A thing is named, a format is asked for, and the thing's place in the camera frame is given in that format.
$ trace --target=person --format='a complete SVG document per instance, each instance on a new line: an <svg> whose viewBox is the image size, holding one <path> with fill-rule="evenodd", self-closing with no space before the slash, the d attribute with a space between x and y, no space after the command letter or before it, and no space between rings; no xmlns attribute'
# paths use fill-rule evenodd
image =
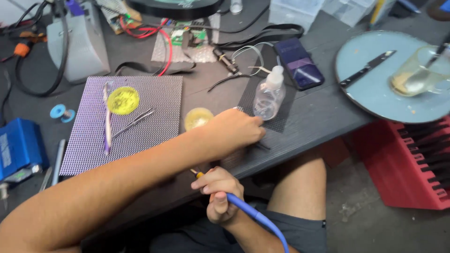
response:
<svg viewBox="0 0 450 253"><path fill-rule="evenodd" d="M2 221L0 252L79 253L82 239L141 194L176 173L259 141L265 134L261 125L260 117L250 117L237 109L226 110L204 126L52 186L22 203ZM301 156L281 165L280 171L283 176L266 210L261 212L284 233L291 253L325 252L323 161L311 154ZM191 229L184 228L184 234L153 239L150 252L283 252L277 237L227 202L225 193L243 199L244 189L225 169L213 168L191 187L211 195L208 221L200 220ZM224 229L236 244L226 244Z"/></svg>

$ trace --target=knife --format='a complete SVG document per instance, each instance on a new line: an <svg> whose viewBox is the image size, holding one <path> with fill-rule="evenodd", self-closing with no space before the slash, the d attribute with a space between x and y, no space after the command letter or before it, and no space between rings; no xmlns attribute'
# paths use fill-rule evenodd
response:
<svg viewBox="0 0 450 253"><path fill-rule="evenodd" d="M368 62L367 65L365 65L363 69L356 72L351 77L346 78L345 80L340 82L339 84L341 85L341 88L344 88L344 89L347 88L348 86L350 86L351 84L356 82L358 79L363 77L365 74L369 73L369 71L371 71L373 68L380 65L387 58L391 57L396 52L397 52L397 50L391 50L391 51L387 51L386 53L380 54L378 57L376 57L375 59Z"/></svg>

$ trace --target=blue spool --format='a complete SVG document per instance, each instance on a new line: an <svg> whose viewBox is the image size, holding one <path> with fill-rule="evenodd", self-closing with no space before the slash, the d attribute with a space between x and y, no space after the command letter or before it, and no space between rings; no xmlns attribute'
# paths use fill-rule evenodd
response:
<svg viewBox="0 0 450 253"><path fill-rule="evenodd" d="M66 106L58 104L50 111L50 117L61 118L62 123L70 122L75 117L74 110L66 110Z"/></svg>

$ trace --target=floor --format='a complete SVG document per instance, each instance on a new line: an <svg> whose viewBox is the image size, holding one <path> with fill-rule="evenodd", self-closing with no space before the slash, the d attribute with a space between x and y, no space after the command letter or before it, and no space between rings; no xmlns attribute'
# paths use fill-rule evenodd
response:
<svg viewBox="0 0 450 253"><path fill-rule="evenodd" d="M327 174L327 235L330 253L447 253L450 209L392 208L383 204L357 155ZM247 194L266 197L244 180Z"/></svg>

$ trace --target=desk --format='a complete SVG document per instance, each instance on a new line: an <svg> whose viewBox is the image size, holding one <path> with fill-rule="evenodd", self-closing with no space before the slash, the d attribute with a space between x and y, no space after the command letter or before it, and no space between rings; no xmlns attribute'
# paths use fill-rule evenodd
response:
<svg viewBox="0 0 450 253"><path fill-rule="evenodd" d="M223 29L234 30L239 26L245 26L263 9L265 4L262 2L268 2L268 0L259 1L259 5L246 8L248 1L250 0L244 1L244 11L238 16L239 18L231 14L222 17L221 27ZM267 24L268 15L269 12L266 12L257 23L246 31L238 34L221 34L220 41L240 40L250 34L255 34ZM148 18L148 20L157 21L158 19ZM300 40L304 47L312 53L312 58L325 76L326 82L319 87L297 92L284 133L267 131L264 143L269 145L272 150L270 152L257 149L251 151L239 164L227 167L233 175L241 179L256 174L373 120L372 116L354 105L340 91L335 81L333 67L336 52L349 38L366 30L367 20L366 17L356 27L350 28L332 16L323 12L319 13L310 32ZM125 61L150 64L155 37L137 40L126 35L116 36L104 18L102 18L102 26L112 70ZM406 32L436 45L440 43L444 32L448 29L448 24L434 21L426 14L421 14L415 18L389 18L382 28ZM1 55L10 54L14 46L11 42L0 38ZM249 51L246 57L239 58L238 63L242 69L245 69L245 66L254 66L256 58L256 54ZM12 68L13 63L9 62L7 66ZM183 117L195 107L206 107L214 114L218 114L238 104L248 82L247 79L240 78L227 82L207 94L207 88L225 78L227 71L220 63L201 63L194 70L194 73L184 77L181 112ZM136 74L128 71L125 70L123 75ZM24 83L32 86L35 90L44 90L53 82L56 68L49 57L46 44L40 43L33 48L25 60L22 73L28 74L27 77L22 75ZM70 91L49 98L34 98L13 89L9 106L7 106L7 118L22 117L33 120L41 126L47 154L52 164L55 161L58 142L60 139L69 138L73 122L68 124L56 122L49 117L49 112L53 106L60 103L77 110L83 87L83 85L71 87L64 81L57 93L69 88ZM4 90L5 87L1 86L0 94L4 94ZM10 207L14 208L36 194L43 176L37 175L11 190ZM131 226L198 197L199 193L190 188L193 179L190 172L177 175L172 182L153 189L136 200L103 229Z"/></svg>

